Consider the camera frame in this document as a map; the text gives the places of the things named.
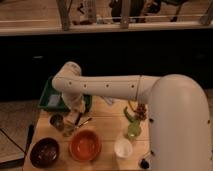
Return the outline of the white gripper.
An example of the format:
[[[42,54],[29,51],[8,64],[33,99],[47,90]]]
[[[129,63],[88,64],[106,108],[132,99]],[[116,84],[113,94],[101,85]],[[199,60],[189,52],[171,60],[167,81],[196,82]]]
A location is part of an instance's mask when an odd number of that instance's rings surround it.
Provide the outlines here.
[[[74,124],[80,113],[85,112],[85,103],[68,103],[67,107],[69,109],[68,114],[65,116],[65,122],[67,124]]]

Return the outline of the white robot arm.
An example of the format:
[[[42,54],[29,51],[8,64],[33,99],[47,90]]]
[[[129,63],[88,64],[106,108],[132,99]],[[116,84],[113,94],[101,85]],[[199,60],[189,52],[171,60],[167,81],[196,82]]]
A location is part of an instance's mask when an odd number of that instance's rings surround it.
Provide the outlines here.
[[[145,103],[149,124],[152,171],[213,171],[210,110],[204,90],[192,78],[166,76],[96,76],[81,74],[67,62],[52,86],[74,107],[83,94]]]

